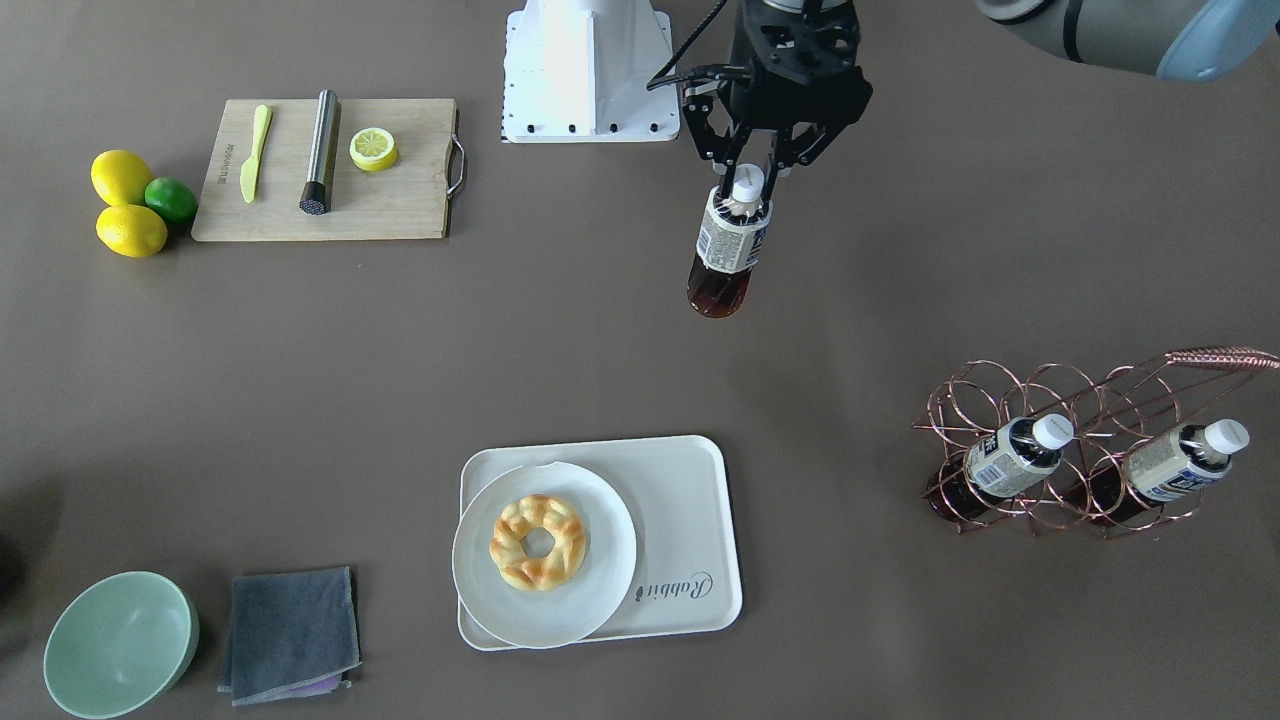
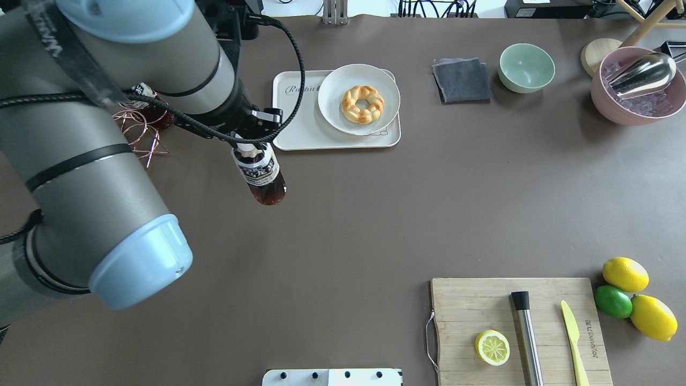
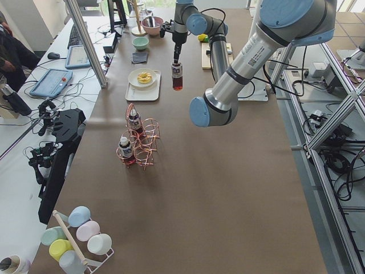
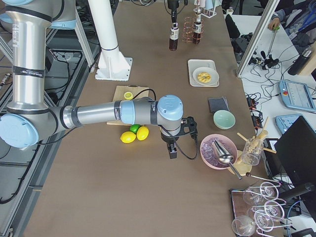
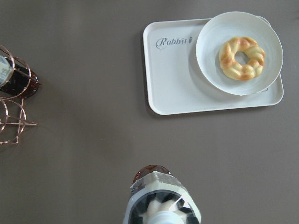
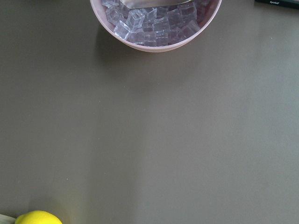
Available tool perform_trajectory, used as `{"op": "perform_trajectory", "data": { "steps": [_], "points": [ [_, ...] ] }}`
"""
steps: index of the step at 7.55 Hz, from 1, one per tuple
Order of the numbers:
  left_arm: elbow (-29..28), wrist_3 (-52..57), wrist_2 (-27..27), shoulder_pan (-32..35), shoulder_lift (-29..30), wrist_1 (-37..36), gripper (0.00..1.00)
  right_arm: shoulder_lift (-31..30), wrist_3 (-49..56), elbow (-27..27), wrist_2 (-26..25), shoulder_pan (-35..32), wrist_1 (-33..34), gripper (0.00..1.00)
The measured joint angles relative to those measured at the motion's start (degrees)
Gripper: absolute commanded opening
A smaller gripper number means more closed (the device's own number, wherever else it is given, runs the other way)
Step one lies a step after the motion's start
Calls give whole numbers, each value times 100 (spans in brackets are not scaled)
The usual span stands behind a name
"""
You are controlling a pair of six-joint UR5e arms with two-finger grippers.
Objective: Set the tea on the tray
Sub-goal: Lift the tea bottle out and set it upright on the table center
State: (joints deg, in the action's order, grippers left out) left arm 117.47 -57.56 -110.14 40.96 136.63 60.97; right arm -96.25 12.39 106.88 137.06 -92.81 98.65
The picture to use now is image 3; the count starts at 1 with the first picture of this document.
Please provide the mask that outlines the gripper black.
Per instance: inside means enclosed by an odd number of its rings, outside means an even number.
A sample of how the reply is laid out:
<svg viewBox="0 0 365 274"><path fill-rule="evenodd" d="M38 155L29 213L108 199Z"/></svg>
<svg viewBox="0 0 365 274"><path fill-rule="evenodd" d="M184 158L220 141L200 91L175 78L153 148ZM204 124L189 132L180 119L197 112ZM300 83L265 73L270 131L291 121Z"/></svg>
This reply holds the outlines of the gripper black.
<svg viewBox="0 0 365 274"><path fill-rule="evenodd" d="M185 25L179 24L174 20L164 22L160 26L160 38L165 36L165 33L172 33L172 40L175 43L173 53L173 63L179 63L179 57L181 54L182 43L185 43L188 37L188 29Z"/></svg>

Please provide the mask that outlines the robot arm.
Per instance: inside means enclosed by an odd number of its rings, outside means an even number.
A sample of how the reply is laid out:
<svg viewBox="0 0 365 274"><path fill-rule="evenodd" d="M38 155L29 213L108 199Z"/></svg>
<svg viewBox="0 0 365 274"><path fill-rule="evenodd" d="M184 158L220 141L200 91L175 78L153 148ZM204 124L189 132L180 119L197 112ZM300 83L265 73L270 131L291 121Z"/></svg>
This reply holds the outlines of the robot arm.
<svg viewBox="0 0 365 274"><path fill-rule="evenodd" d="M177 1L174 19L161 25L161 37L172 33L174 63L188 33L209 37L216 83L190 103L196 126L229 124L237 115L238 93L278 48L316 45L334 35L336 1L262 1L258 11L255 31L232 63L226 52L227 25L198 11L193 1Z"/></svg>

